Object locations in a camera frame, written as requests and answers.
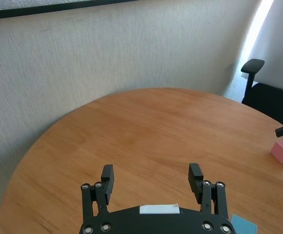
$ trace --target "round wooden table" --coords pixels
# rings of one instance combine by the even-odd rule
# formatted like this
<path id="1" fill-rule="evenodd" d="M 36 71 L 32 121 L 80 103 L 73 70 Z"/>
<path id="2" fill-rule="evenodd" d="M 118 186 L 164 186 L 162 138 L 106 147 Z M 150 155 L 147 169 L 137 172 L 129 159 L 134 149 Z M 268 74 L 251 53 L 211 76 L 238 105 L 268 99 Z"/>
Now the round wooden table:
<path id="1" fill-rule="evenodd" d="M 0 234 L 77 234 L 80 185 L 113 164 L 110 212 L 142 204 L 199 210 L 188 164 L 226 183 L 228 212 L 283 234 L 283 164 L 271 154 L 279 123 L 245 105 L 184 89 L 140 89 L 82 106 L 46 131 L 15 170 Z"/>

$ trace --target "white label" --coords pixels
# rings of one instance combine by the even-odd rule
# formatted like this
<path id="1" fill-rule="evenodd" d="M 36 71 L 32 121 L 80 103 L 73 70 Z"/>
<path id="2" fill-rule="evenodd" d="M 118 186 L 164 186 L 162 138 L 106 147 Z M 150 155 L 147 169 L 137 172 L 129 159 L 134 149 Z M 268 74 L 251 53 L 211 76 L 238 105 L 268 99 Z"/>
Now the white label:
<path id="1" fill-rule="evenodd" d="M 178 204 L 171 205 L 143 205 L 140 206 L 140 214 L 179 214 L 180 208 Z"/>

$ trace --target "chair armrest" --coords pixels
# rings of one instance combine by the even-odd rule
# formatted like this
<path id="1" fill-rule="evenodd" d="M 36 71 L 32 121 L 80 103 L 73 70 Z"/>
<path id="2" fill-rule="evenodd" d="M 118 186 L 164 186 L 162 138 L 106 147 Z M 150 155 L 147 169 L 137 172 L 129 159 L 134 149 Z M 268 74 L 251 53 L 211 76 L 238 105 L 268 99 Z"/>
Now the chair armrest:
<path id="1" fill-rule="evenodd" d="M 264 63 L 264 60 L 253 58 L 244 64 L 241 71 L 248 74 L 257 74 L 263 67 Z"/>

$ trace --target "black office chair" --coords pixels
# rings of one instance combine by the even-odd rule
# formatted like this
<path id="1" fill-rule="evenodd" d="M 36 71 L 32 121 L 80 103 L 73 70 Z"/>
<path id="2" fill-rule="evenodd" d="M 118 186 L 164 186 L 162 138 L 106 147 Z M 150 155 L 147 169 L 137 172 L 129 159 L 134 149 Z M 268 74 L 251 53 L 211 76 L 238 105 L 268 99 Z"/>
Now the black office chair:
<path id="1" fill-rule="evenodd" d="M 254 77 L 264 63 L 260 59 L 251 59 L 242 67 L 241 71 L 249 74 L 242 103 L 283 124 L 283 89 L 261 83 L 252 87 Z"/>

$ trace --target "wall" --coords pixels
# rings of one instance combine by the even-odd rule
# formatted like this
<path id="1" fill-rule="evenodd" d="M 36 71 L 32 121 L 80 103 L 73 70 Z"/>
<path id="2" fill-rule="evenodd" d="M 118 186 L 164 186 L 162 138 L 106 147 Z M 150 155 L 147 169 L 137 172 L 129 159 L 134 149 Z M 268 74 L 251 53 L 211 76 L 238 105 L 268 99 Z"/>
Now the wall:
<path id="1" fill-rule="evenodd" d="M 0 19 L 0 200 L 55 121 L 143 87 L 221 94 L 257 0 L 141 0 Z"/>
<path id="2" fill-rule="evenodd" d="M 265 60 L 256 81 L 283 88 L 283 0 L 274 0 L 265 19 L 251 58 Z"/>

